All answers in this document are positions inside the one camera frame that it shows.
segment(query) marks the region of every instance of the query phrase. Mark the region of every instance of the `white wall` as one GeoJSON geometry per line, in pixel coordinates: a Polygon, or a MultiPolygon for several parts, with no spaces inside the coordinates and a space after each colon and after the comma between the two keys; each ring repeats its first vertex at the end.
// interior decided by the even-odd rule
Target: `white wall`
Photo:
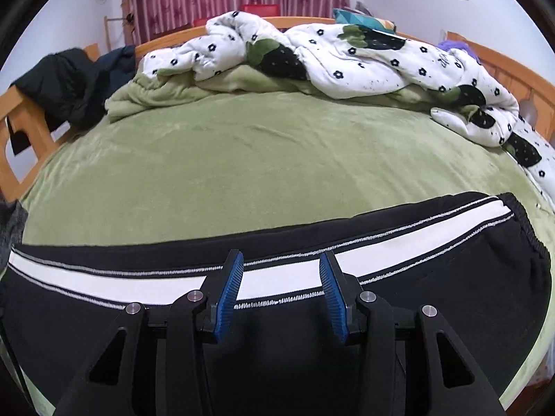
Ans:
{"type": "Polygon", "coordinates": [[[432,44],[452,31],[522,63],[555,84],[555,54],[516,0],[362,0],[377,17],[432,44]]]}
{"type": "MultiPolygon", "coordinates": [[[[49,53],[93,43],[98,43],[101,54],[106,53],[104,16],[121,17],[120,5],[121,0],[48,0],[27,26],[0,70],[0,93],[49,53]]],[[[110,42],[112,48],[124,45],[123,29],[118,22],[110,25],[110,42]]],[[[9,142],[6,156],[19,180],[37,161],[31,148],[14,158],[9,142]]]]}

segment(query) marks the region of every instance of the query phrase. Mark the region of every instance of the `bed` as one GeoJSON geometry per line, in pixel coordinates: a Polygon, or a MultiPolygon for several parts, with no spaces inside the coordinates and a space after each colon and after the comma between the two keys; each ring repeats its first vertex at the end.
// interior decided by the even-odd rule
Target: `bed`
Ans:
{"type": "MultiPolygon", "coordinates": [[[[267,20],[281,29],[334,23],[312,17],[267,20]]],[[[137,46],[137,60],[204,34],[202,26],[155,39],[137,46]]],[[[448,37],[462,39],[455,33],[448,37]]],[[[550,139],[555,88],[498,52],[469,44],[518,100],[535,103],[536,129],[550,139]]],[[[87,53],[95,59],[98,48],[88,47],[87,53]]],[[[19,182],[5,156],[9,134],[2,124],[0,189],[6,200],[21,200],[29,213],[23,242],[122,245],[198,239],[351,217],[451,193],[510,191],[526,209],[537,237],[555,252],[553,211],[503,151],[472,144],[421,112],[371,107],[369,123],[368,106],[355,101],[331,101],[273,82],[268,86],[272,91],[259,94],[210,95],[188,104],[186,111],[157,108],[118,123],[103,121],[85,136],[75,138],[70,131],[57,141],[41,109],[10,88],[0,96],[0,115],[28,135],[38,158],[19,182]],[[341,121],[331,116],[335,111],[343,114],[341,121]],[[414,141],[415,132],[422,134],[420,141],[414,141]],[[428,148],[429,136],[434,148],[428,148]],[[323,159],[330,152],[332,157],[323,159]],[[130,208],[125,217],[122,207],[130,208]]],[[[501,395],[505,408],[555,335],[553,311],[552,293],[540,336],[501,395]]],[[[37,408],[50,413],[53,407],[40,391],[33,388],[32,393],[37,408]]]]}

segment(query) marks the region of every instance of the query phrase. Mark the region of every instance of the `purple cloth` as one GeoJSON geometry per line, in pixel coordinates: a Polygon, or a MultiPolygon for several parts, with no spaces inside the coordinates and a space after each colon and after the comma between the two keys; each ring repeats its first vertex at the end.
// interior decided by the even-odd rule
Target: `purple cloth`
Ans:
{"type": "Polygon", "coordinates": [[[476,62],[480,63],[480,59],[478,58],[478,55],[474,53],[474,50],[472,50],[466,42],[462,42],[460,40],[444,40],[443,42],[440,42],[439,44],[437,44],[437,47],[439,49],[442,49],[443,51],[449,51],[452,48],[458,48],[459,50],[464,50],[471,57],[476,59],[476,62]]]}

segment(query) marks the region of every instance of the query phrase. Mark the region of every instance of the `gray round object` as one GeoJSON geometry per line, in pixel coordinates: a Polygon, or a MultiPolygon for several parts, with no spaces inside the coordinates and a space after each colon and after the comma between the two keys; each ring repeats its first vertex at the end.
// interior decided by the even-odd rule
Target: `gray round object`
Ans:
{"type": "Polygon", "coordinates": [[[137,314],[140,311],[140,303],[133,302],[127,305],[126,313],[127,314],[137,314]]]}
{"type": "Polygon", "coordinates": [[[194,291],[190,291],[187,294],[187,300],[190,302],[198,302],[199,300],[202,299],[202,297],[204,297],[204,294],[202,291],[199,291],[198,289],[195,289],[194,291]]]}
{"type": "Polygon", "coordinates": [[[372,291],[362,291],[360,293],[360,300],[367,303],[372,303],[376,301],[376,294],[372,291]]]}
{"type": "Polygon", "coordinates": [[[424,313],[424,315],[426,315],[428,317],[437,316],[436,307],[432,307],[432,305],[424,305],[422,307],[422,313],[424,313]]]}

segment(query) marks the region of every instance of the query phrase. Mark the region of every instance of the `triangular cutout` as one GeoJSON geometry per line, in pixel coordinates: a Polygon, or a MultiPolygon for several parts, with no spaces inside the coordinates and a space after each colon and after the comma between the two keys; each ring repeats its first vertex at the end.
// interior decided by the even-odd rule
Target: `triangular cutout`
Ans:
{"type": "Polygon", "coordinates": [[[117,385],[119,379],[119,366],[123,347],[126,344],[127,332],[123,329],[118,330],[102,356],[94,365],[89,379],[91,382],[104,385],[117,385]]]}
{"type": "Polygon", "coordinates": [[[474,375],[457,353],[451,341],[445,336],[445,333],[438,333],[436,339],[445,387],[456,388],[472,384],[474,375]]]}

